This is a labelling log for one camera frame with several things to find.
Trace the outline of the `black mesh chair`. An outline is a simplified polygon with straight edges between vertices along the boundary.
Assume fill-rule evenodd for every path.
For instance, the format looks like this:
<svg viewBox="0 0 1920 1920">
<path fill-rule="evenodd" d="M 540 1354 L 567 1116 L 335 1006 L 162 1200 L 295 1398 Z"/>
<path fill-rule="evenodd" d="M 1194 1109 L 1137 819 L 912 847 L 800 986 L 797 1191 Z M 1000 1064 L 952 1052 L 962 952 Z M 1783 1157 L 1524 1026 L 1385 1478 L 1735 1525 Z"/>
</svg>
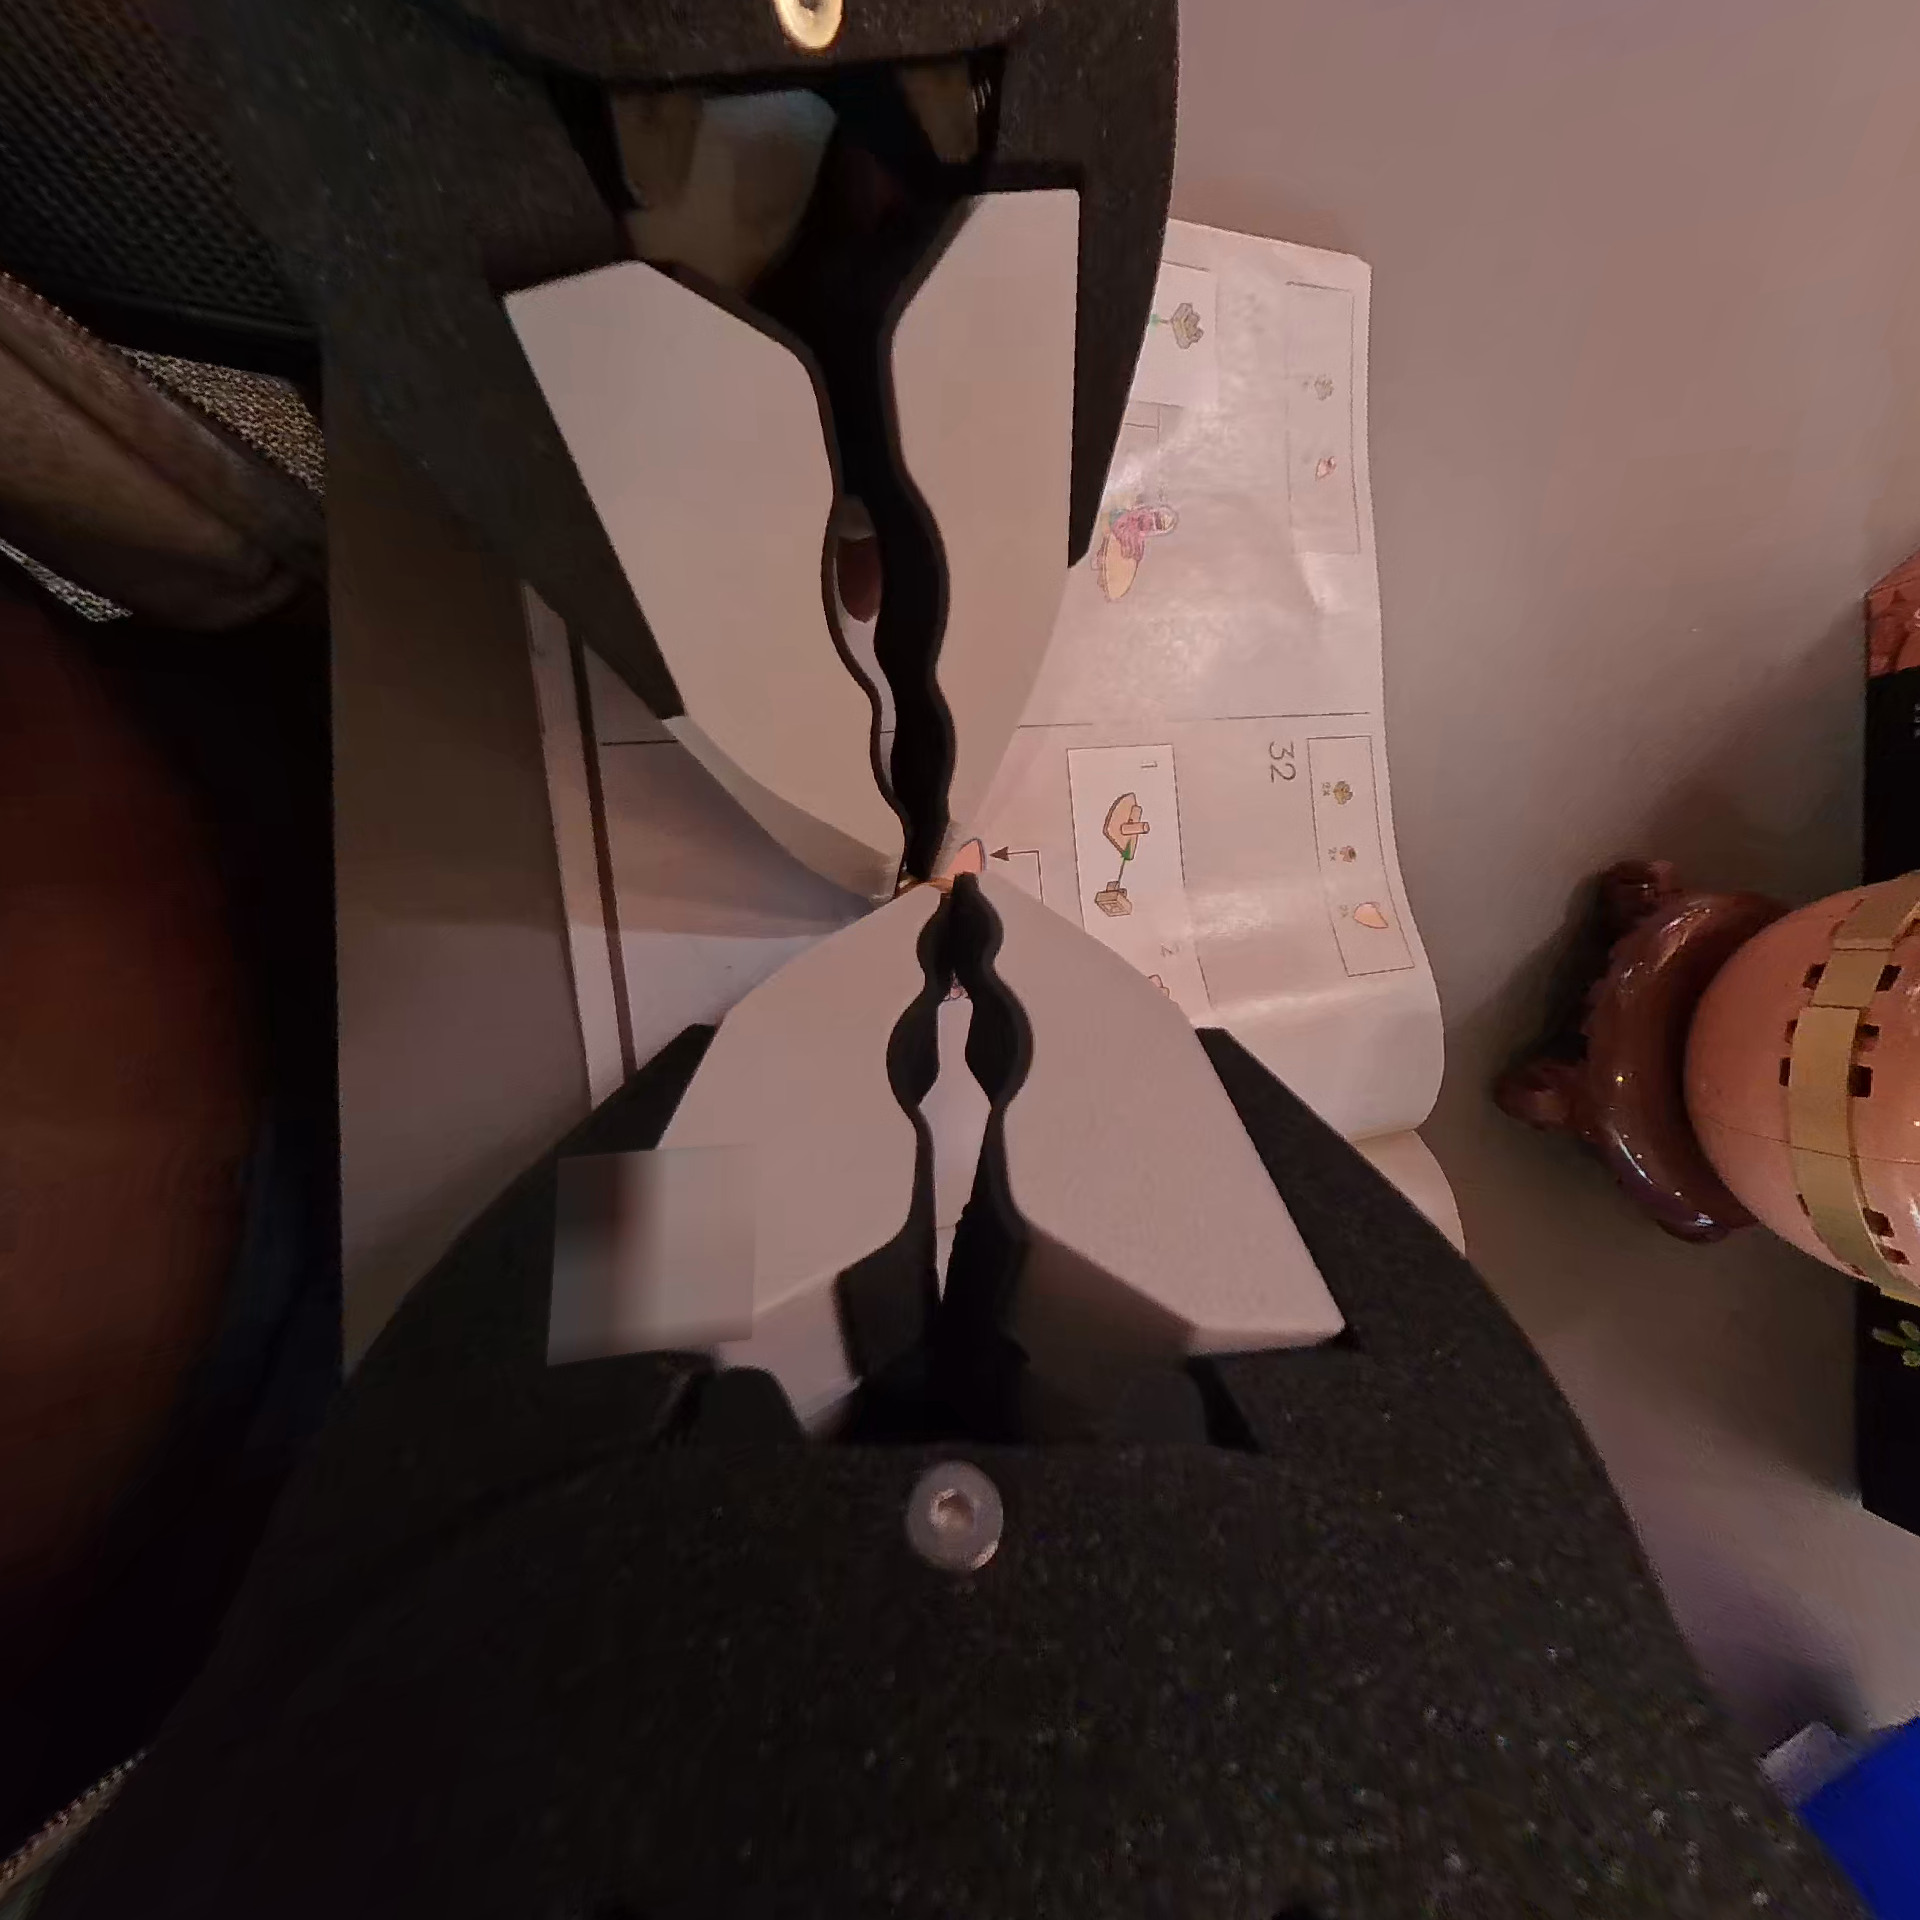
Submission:
<svg viewBox="0 0 1920 1920">
<path fill-rule="evenodd" d="M 1 5 L 1 263 L 110 344 L 320 395 L 320 340 L 233 186 L 190 5 Z"/>
</svg>

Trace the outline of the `white desk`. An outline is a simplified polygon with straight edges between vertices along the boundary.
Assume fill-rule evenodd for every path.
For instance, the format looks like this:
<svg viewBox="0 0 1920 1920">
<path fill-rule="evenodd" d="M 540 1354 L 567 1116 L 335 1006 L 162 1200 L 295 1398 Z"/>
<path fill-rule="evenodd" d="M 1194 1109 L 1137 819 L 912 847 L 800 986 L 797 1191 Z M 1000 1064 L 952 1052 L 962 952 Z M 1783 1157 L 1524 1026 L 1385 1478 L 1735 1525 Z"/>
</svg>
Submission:
<svg viewBox="0 0 1920 1920">
<path fill-rule="evenodd" d="M 655 1366 L 406 1338 L 406 1555 L 282 1717 L 344 1915 L 1829 1915 L 1758 1752 L 1916 1701 L 1848 1288 L 1642 1228 L 1484 1088 L 1626 851 L 1856 867 L 1856 597 L 1916 541 L 1903 5 L 1199 5 L 1180 211 L 1377 271 L 1404 847 L 1478 1280 L 1232 1067 L 1358 1340 L 1247 1447 L 672 1434 Z"/>
</svg>

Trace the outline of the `brick toy instruction booklet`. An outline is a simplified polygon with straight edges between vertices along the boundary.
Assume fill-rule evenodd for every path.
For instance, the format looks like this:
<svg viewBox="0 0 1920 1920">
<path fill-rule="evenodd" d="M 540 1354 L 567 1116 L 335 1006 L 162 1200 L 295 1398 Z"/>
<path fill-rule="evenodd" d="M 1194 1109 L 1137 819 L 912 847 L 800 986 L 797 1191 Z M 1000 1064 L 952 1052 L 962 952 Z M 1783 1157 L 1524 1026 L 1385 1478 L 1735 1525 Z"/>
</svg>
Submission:
<svg viewBox="0 0 1920 1920">
<path fill-rule="evenodd" d="M 1173 220 L 1088 555 L 975 820 L 1464 1243 L 1385 765 L 1364 260 Z M 586 1101 L 852 906 L 520 591 Z"/>
</svg>

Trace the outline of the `brown glossy brick stand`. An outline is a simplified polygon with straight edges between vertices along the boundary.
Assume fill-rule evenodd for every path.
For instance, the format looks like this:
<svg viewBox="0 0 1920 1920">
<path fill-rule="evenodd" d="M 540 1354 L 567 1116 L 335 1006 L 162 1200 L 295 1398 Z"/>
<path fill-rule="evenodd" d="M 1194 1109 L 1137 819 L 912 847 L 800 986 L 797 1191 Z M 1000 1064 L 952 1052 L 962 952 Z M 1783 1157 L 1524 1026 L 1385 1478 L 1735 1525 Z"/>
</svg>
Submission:
<svg viewBox="0 0 1920 1920">
<path fill-rule="evenodd" d="M 1686 885 L 1663 860 L 1605 868 L 1553 967 L 1540 1035 L 1494 1082 L 1498 1114 L 1578 1144 L 1679 1242 L 1749 1228 L 1689 1117 L 1689 1029 L 1717 973 L 1785 909 Z"/>
</svg>

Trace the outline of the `dark brown garment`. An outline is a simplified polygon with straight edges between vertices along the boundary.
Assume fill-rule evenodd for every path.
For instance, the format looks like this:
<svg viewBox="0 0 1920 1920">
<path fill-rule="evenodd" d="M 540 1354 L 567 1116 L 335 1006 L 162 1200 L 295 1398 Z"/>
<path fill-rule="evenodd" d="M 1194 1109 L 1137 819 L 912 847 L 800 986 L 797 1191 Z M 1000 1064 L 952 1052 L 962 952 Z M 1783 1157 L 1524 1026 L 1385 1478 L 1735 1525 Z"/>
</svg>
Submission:
<svg viewBox="0 0 1920 1920">
<path fill-rule="evenodd" d="M 1 1837 L 204 1666 L 343 1374 L 328 629 L 4 568 Z"/>
</svg>

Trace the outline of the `blue plastic object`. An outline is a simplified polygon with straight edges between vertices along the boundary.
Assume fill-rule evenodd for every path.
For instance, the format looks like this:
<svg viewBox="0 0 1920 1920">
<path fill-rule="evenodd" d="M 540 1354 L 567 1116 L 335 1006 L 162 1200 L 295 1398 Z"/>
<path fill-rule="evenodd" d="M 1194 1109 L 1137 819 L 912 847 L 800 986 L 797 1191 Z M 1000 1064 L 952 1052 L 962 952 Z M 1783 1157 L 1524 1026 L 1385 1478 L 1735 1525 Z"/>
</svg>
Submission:
<svg viewBox="0 0 1920 1920">
<path fill-rule="evenodd" d="M 1812 1722 L 1767 1751 L 1759 1768 L 1871 1915 L 1918 1915 L 1918 1719 L 1863 1741 Z"/>
</svg>

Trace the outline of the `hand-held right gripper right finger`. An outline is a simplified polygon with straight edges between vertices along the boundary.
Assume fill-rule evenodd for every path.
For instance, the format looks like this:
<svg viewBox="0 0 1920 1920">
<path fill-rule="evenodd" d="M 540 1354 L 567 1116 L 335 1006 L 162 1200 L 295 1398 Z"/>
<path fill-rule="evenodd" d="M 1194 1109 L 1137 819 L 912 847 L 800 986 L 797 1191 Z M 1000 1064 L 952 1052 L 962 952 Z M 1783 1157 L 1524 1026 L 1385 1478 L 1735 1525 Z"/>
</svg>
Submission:
<svg viewBox="0 0 1920 1920">
<path fill-rule="evenodd" d="M 994 876 L 948 899 L 989 1101 L 948 1340 L 1017 1357 L 1320 1347 L 1342 1309 L 1183 1010 Z"/>
</svg>

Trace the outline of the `black printed toy box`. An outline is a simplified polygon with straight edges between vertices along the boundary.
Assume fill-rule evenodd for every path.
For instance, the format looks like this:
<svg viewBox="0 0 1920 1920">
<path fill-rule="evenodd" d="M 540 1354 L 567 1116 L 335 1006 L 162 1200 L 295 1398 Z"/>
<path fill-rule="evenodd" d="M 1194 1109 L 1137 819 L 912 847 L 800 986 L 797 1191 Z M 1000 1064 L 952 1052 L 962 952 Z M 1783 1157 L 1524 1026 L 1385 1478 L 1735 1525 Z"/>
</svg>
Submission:
<svg viewBox="0 0 1920 1920">
<path fill-rule="evenodd" d="M 1918 555 L 1863 600 L 1863 876 L 1918 863 Z M 1863 1509 L 1918 1533 L 1916 1309 L 1870 1288 L 1856 1304 L 1856 1480 Z"/>
</svg>

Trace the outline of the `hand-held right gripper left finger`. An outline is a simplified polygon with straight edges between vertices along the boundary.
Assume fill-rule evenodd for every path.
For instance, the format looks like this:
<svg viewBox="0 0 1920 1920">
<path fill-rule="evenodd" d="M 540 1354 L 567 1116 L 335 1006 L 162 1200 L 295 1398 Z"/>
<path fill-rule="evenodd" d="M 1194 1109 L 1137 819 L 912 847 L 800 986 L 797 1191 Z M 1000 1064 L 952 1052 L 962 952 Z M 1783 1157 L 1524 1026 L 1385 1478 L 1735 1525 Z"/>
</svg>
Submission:
<svg viewBox="0 0 1920 1920">
<path fill-rule="evenodd" d="M 830 1427 L 912 1354 L 946 906 L 901 895 L 807 948 L 719 1021 L 655 1144 L 560 1160 L 549 1364 L 700 1354 Z"/>
</svg>

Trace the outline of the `pink brick egg model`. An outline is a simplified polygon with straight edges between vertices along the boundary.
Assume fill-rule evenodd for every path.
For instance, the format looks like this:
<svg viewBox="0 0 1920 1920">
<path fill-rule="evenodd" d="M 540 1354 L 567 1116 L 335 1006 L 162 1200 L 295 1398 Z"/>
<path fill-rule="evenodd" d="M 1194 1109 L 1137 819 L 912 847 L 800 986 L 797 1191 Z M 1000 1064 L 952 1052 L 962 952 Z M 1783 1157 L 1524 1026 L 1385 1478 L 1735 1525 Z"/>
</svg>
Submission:
<svg viewBox="0 0 1920 1920">
<path fill-rule="evenodd" d="M 1918 1301 L 1918 874 L 1774 919 L 1686 1032 L 1686 1116 L 1728 1194 L 1812 1259 Z"/>
</svg>

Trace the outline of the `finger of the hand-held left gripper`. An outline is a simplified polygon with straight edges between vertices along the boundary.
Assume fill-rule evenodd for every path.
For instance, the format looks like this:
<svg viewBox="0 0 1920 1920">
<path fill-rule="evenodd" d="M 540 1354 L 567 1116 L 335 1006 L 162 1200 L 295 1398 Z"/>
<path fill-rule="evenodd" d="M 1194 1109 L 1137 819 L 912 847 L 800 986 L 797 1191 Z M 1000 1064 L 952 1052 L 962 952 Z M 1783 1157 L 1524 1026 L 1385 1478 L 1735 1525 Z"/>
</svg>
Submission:
<svg viewBox="0 0 1920 1920">
<path fill-rule="evenodd" d="M 830 612 L 836 487 L 809 360 L 634 258 L 504 312 L 672 680 L 644 703 L 783 852 L 890 895 L 904 829 Z"/>
<path fill-rule="evenodd" d="M 903 467 L 946 559 L 938 860 L 985 816 L 1065 597 L 1078 213 L 1070 186 L 970 199 L 894 331 Z"/>
</svg>

